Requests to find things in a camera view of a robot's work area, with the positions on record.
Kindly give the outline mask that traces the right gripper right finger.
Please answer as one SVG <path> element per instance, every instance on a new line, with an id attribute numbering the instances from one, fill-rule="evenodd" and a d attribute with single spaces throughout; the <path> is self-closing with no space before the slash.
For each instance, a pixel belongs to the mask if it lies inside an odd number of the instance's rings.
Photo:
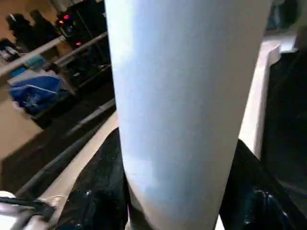
<path id="1" fill-rule="evenodd" d="M 305 230 L 307 218 L 238 140 L 219 211 L 226 230 Z"/>

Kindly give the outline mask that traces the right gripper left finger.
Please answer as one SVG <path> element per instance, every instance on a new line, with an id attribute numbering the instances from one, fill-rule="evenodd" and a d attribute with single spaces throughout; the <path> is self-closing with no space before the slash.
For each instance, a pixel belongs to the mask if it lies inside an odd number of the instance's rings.
<path id="1" fill-rule="evenodd" d="M 55 228 L 123 230 L 128 221 L 128 197 L 116 128 L 79 174 Z"/>

